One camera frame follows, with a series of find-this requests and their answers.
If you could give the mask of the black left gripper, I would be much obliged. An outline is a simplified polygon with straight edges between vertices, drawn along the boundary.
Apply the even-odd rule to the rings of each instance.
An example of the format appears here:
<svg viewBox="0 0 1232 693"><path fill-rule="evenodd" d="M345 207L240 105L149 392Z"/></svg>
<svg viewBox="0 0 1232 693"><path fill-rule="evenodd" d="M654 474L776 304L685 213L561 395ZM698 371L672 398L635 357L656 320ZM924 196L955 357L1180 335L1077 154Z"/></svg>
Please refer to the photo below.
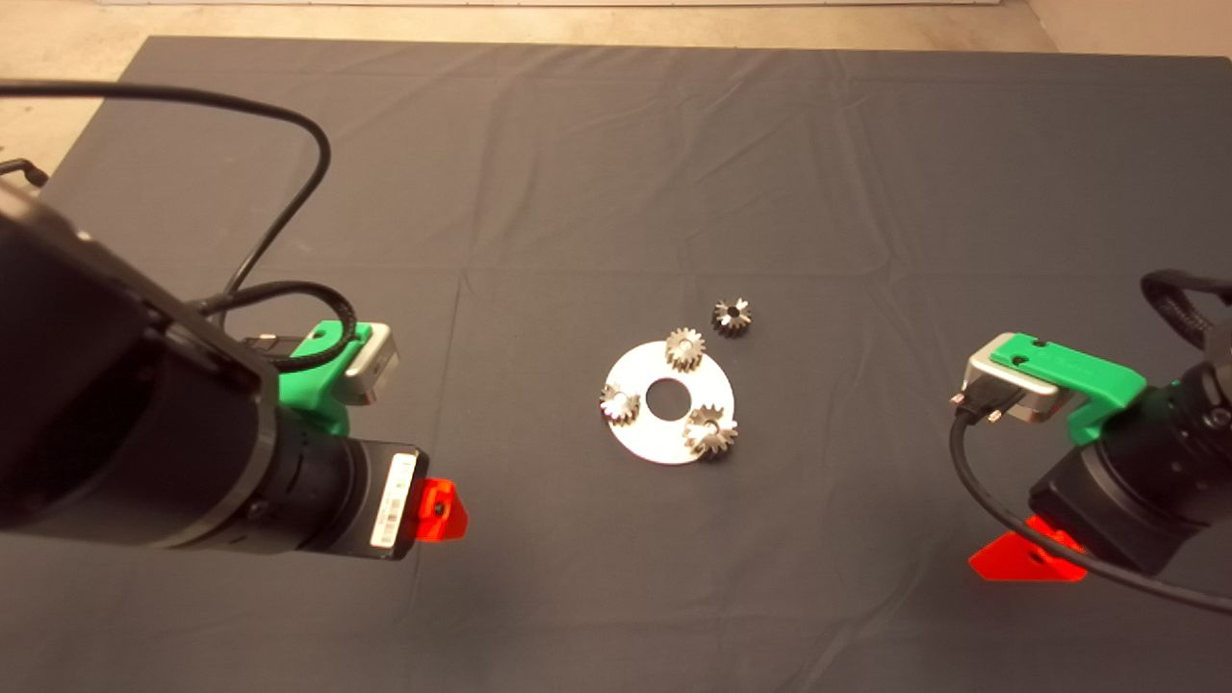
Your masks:
<svg viewBox="0 0 1232 693"><path fill-rule="evenodd" d="M415 540L445 543L466 535L468 512L460 488L452 478L426 478L430 456L423 448L346 443L355 476L333 527L334 555L400 561Z"/></svg>

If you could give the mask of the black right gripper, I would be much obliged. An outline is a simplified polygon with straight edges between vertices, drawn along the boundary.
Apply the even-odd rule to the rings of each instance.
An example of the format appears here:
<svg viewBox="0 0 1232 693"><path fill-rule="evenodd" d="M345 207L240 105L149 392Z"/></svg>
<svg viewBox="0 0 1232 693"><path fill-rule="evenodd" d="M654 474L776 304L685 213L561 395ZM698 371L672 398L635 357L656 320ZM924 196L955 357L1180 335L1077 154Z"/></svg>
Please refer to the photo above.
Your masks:
<svg viewBox="0 0 1232 693"><path fill-rule="evenodd" d="M1066 531L1092 556L1153 578L1204 530L1145 503L1114 474L1099 445L1064 454L1030 488L1031 511ZM1078 582L1088 570L1048 552L1019 531L1000 536L970 556L982 580Z"/></svg>

